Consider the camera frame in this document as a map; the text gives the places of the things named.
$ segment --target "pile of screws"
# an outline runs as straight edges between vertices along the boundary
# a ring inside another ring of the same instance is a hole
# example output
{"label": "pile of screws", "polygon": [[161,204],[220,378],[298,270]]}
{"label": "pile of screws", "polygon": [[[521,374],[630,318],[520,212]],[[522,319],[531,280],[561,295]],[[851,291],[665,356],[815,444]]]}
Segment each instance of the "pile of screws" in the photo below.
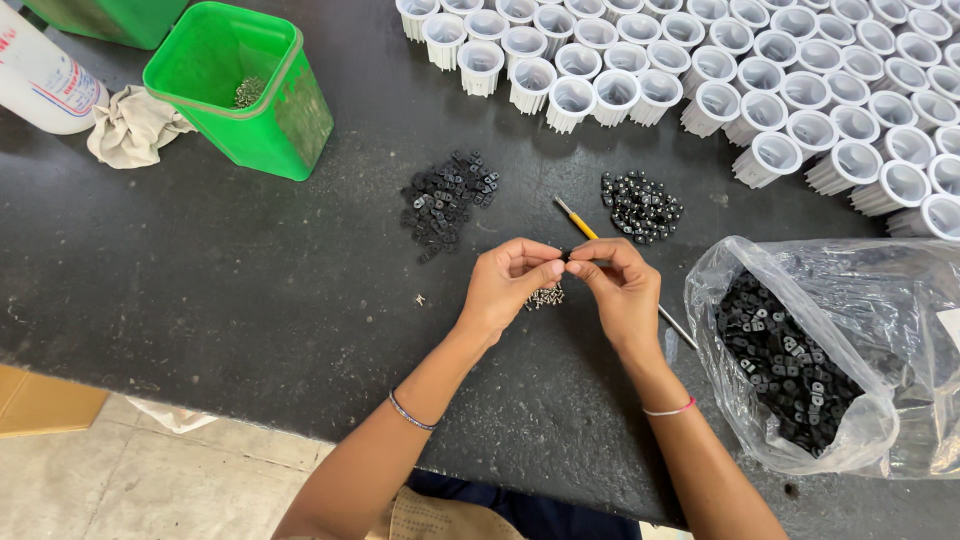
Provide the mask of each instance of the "pile of screws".
{"label": "pile of screws", "polygon": [[560,282],[557,282],[551,288],[535,290],[530,298],[523,303],[523,306],[527,308],[527,311],[533,311],[534,309],[540,309],[540,306],[557,306],[563,302],[564,288],[560,286]]}
{"label": "pile of screws", "polygon": [[500,174],[484,165],[480,151],[451,154],[452,160],[432,165],[414,175],[400,195],[411,206],[400,223],[414,230],[412,238],[426,251],[417,258],[425,264],[439,252],[460,253],[460,231],[469,222],[470,204],[486,209],[499,188]]}
{"label": "pile of screws", "polygon": [[820,457],[863,389],[749,271],[733,280],[713,314],[756,396],[780,420],[780,436]]}
{"label": "pile of screws", "polygon": [[677,230],[684,206],[663,190],[663,183],[644,178],[642,171],[626,175],[603,173],[600,179],[603,204],[612,207],[613,224],[634,242],[650,245],[666,240]]}

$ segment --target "green plastic container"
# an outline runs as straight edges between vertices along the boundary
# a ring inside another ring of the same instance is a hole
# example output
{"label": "green plastic container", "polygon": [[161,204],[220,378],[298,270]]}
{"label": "green plastic container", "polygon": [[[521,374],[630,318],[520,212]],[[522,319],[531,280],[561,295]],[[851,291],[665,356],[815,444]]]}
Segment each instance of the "green plastic container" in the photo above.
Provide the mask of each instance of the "green plastic container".
{"label": "green plastic container", "polygon": [[152,51],[189,0],[23,0],[51,26]]}
{"label": "green plastic container", "polygon": [[[201,2],[187,10],[143,70],[143,83],[173,105],[234,163],[306,180],[333,131],[333,116],[289,21]],[[245,77],[267,82],[232,109]]]}

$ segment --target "black workbench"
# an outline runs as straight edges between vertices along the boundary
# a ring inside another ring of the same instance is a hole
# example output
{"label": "black workbench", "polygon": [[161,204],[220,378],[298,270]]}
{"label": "black workbench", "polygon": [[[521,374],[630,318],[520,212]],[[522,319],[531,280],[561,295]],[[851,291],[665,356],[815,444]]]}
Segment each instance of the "black workbench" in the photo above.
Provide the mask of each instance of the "black workbench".
{"label": "black workbench", "polygon": [[[883,234],[799,175],[758,190],[735,181],[740,150],[683,132],[686,101],[654,128],[588,119],[557,135],[542,113],[519,114],[502,79],[490,99],[467,97],[459,72],[404,38],[390,0],[235,3],[303,30],[337,123],[313,176],[236,167],[199,134],[155,166],[113,170],[86,150],[87,134],[48,135],[0,110],[3,363],[337,442],[450,329],[476,254],[519,235],[583,241],[554,195],[615,235],[602,171],[644,170],[686,206],[670,241],[641,248],[681,320],[687,269],[728,234]],[[46,34],[110,90],[142,84],[150,52]],[[458,148],[482,150],[502,188],[459,256],[418,266],[397,192]],[[564,283],[562,306],[523,310],[470,373],[420,466],[681,526],[593,300]],[[743,454],[683,342],[674,367],[793,538],[955,537],[960,484],[772,474]]]}

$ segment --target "woman's right hand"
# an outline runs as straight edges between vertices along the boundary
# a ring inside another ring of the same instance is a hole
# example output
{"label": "woman's right hand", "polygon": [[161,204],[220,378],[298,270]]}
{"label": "woman's right hand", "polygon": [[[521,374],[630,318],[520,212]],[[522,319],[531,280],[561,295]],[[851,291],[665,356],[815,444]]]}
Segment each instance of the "woman's right hand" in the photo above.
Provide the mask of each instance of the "woman's right hand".
{"label": "woman's right hand", "polygon": [[[595,260],[609,266],[598,266]],[[629,240],[591,240],[570,253],[566,271],[593,291],[604,332],[621,358],[660,351],[660,273],[643,260]]]}

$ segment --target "cloth rag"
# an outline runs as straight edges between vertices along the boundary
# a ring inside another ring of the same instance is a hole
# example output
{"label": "cloth rag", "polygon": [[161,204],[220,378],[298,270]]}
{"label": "cloth rag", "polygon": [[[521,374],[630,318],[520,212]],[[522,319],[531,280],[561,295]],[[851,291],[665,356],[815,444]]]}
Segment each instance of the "cloth rag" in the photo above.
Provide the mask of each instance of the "cloth rag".
{"label": "cloth rag", "polygon": [[96,122],[86,147],[114,169],[134,169],[160,161],[157,152],[177,135],[195,132],[190,122],[143,86],[127,85],[113,94],[109,109],[93,106]]}

